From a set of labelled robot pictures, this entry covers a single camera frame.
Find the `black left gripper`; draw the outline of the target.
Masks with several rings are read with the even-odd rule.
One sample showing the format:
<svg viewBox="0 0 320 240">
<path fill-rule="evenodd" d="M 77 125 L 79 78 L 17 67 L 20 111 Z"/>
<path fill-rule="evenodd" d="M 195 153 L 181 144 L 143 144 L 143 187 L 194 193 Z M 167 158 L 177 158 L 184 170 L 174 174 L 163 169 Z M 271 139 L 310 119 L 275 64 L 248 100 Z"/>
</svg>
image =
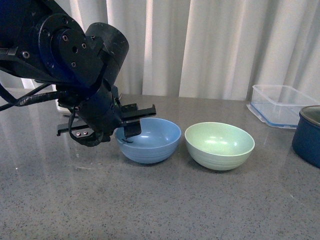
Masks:
<svg viewBox="0 0 320 240">
<path fill-rule="evenodd" d="M 139 109 L 136 103 L 121 105 L 118 89 L 105 79 L 96 93 L 78 101 L 69 110 L 68 123 L 57 126 L 57 135 L 68 133 L 86 147 L 109 142 L 117 128 L 123 128 L 125 138 L 140 135 L 140 119 L 157 114 L 154 105 L 146 109 Z"/>
</svg>

